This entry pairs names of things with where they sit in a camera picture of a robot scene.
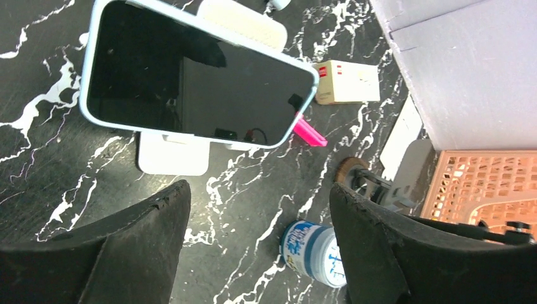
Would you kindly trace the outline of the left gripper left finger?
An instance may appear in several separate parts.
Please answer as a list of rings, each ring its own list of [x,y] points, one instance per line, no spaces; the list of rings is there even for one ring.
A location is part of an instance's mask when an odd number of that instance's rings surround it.
[[[168,303],[191,210],[179,180],[51,238],[1,245],[2,303]]]

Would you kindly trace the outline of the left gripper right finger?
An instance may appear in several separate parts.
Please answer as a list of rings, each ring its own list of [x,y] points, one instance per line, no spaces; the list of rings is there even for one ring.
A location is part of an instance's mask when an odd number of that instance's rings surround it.
[[[352,303],[535,303],[528,225],[491,232],[401,215],[336,183],[332,223]]]

